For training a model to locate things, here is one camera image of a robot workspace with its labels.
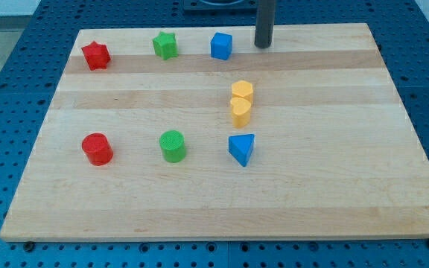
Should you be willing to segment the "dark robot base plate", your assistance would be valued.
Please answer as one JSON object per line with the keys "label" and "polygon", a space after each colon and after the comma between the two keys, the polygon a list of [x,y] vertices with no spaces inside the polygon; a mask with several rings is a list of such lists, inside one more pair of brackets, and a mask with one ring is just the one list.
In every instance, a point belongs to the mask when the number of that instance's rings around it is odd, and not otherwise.
{"label": "dark robot base plate", "polygon": [[182,0],[184,11],[256,10],[257,0]]}

